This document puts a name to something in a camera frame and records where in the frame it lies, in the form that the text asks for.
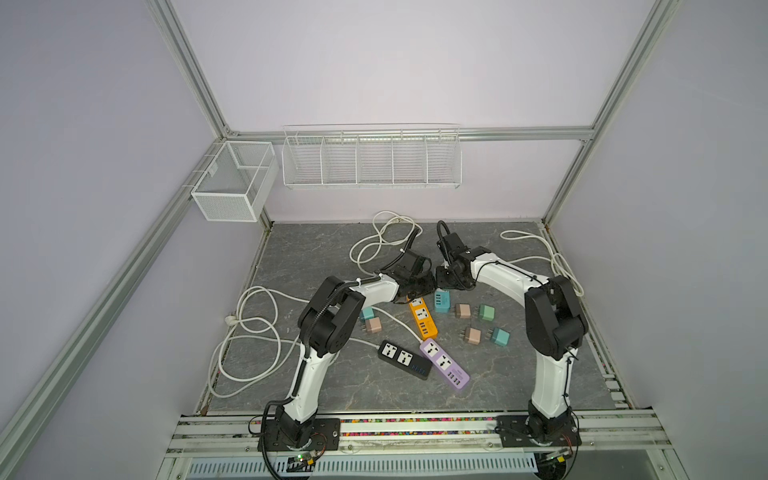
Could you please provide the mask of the teal power strip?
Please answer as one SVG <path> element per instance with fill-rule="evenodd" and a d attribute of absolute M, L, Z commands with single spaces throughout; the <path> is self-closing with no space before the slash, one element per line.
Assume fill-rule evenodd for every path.
<path fill-rule="evenodd" d="M 448 290 L 437 289 L 434 292 L 434 310 L 437 313 L 448 313 L 451 310 L 451 297 Z"/>

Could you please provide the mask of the orange power strip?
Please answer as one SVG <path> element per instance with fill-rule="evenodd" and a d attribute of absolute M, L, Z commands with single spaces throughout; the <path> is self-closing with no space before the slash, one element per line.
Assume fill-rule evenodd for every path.
<path fill-rule="evenodd" d="M 438 336 L 438 329 L 427 308 L 425 300 L 423 298 L 416 298 L 409 303 L 409 307 L 421 339 L 436 339 Z"/>

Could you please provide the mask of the purple power strip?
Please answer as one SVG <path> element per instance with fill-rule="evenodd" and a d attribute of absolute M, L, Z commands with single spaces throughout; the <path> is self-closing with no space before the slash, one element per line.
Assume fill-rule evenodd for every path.
<path fill-rule="evenodd" d="M 422 341 L 420 350 L 454 389 L 460 391 L 468 385 L 470 375 L 434 339 Z"/>

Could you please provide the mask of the black power strip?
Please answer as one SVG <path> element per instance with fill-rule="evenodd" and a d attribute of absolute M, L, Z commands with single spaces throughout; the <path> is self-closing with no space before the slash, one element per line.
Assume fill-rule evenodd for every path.
<path fill-rule="evenodd" d="M 377 353 L 378 357 L 388 365 L 420 380 L 427 380 L 432 369 L 432 363 L 421 354 L 414 353 L 388 340 L 381 342 Z"/>

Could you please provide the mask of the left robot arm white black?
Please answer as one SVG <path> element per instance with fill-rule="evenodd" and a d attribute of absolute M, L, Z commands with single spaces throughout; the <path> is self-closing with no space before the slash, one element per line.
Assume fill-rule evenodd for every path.
<path fill-rule="evenodd" d="M 293 442 L 309 434 L 330 363 L 350 340 L 364 309 L 407 303 L 435 289 L 431 259 L 410 249 L 370 276 L 327 277 L 299 317 L 300 356 L 289 393 L 272 404 L 281 432 Z"/>

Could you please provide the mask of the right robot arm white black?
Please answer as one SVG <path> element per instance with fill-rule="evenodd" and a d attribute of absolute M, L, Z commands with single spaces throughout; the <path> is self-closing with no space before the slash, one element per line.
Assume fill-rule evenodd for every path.
<path fill-rule="evenodd" d="M 536 378 L 528 404 L 527 430 L 541 443 L 576 427 L 570 401 L 573 363 L 588 333 L 580 300 L 565 276 L 544 277 L 502 260 L 485 247 L 470 248 L 444 221 L 436 227 L 443 265 L 437 286 L 472 290 L 490 286 L 521 304 L 525 329 L 536 351 Z"/>

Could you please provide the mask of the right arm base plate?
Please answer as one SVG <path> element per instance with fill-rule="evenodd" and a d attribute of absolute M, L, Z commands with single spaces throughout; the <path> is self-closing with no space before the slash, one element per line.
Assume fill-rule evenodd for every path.
<path fill-rule="evenodd" d="M 582 439 L 572 412 L 555 418 L 538 414 L 500 415 L 494 432 L 502 446 L 508 447 L 580 447 Z"/>

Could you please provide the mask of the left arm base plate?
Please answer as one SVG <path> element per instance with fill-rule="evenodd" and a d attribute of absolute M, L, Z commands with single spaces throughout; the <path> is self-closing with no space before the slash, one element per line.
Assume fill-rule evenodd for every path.
<path fill-rule="evenodd" d="M 336 451 L 341 439 L 341 420 L 322 417 L 299 424 L 288 417 L 268 419 L 262 430 L 259 446 L 265 447 L 267 452 Z"/>

